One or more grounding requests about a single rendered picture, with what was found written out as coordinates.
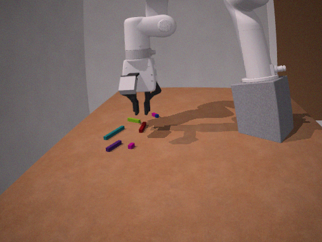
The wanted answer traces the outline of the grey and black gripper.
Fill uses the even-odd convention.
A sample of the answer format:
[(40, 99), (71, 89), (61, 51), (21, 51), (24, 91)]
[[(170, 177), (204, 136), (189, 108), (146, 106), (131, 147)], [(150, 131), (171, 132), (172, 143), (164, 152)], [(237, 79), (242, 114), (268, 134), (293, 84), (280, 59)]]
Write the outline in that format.
[[(144, 109), (145, 115), (147, 115), (150, 111), (150, 100), (162, 91), (157, 82), (157, 71), (154, 58), (149, 57), (135, 60), (124, 60), (122, 75), (127, 75), (129, 73), (139, 73), (137, 76), (138, 83), (136, 92), (145, 92)], [(153, 92), (150, 94), (150, 91)], [(131, 100), (133, 112), (135, 112), (135, 115), (138, 115), (139, 101), (136, 94), (121, 95), (126, 96)]]

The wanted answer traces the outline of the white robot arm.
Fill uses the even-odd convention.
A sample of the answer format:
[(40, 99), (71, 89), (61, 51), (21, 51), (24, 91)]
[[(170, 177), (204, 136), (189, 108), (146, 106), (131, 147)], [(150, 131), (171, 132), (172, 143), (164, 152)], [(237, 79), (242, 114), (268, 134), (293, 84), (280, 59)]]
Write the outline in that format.
[[(246, 77), (243, 83), (262, 82), (278, 78), (286, 66), (271, 64), (264, 29), (254, 9), (269, 0), (223, 0), (231, 17), (238, 40)], [(169, 0), (146, 0), (146, 17), (128, 18), (124, 22), (127, 60), (149, 58), (155, 54), (150, 48), (150, 37), (168, 37), (176, 31), (176, 21), (168, 16)], [(148, 17), (149, 16), (149, 17)], [(137, 76), (120, 76), (119, 93), (136, 94)]]

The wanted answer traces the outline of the lime green rod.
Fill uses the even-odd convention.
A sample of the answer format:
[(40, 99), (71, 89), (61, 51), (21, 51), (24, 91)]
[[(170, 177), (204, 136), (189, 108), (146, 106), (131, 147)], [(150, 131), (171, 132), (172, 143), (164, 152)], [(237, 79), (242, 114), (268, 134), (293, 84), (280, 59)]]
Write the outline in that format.
[(129, 121), (129, 122), (135, 122), (135, 123), (140, 123), (141, 122), (141, 120), (140, 119), (136, 119), (136, 118), (127, 118), (127, 121)]

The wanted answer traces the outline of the turquoise rod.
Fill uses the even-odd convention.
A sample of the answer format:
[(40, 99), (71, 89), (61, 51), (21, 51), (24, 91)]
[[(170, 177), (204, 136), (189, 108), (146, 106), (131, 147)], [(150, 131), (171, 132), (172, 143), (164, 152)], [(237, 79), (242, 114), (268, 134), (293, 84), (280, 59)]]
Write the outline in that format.
[(110, 139), (112, 136), (116, 135), (117, 133), (119, 133), (122, 130), (124, 130), (124, 126), (123, 125), (121, 125), (117, 129), (115, 129), (114, 131), (111, 131), (109, 134), (103, 136), (103, 139), (104, 140)]

